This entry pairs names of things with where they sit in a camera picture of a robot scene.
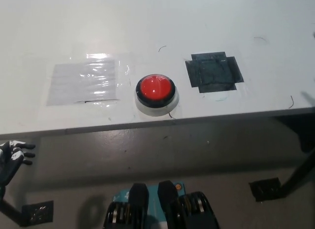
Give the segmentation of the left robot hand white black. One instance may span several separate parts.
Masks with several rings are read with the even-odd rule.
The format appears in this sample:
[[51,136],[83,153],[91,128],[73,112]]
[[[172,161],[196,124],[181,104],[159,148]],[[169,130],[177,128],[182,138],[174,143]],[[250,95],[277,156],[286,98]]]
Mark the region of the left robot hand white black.
[[29,160],[35,157],[34,144],[18,140],[10,140],[0,145],[0,185],[6,186],[13,179],[22,164],[32,165]]

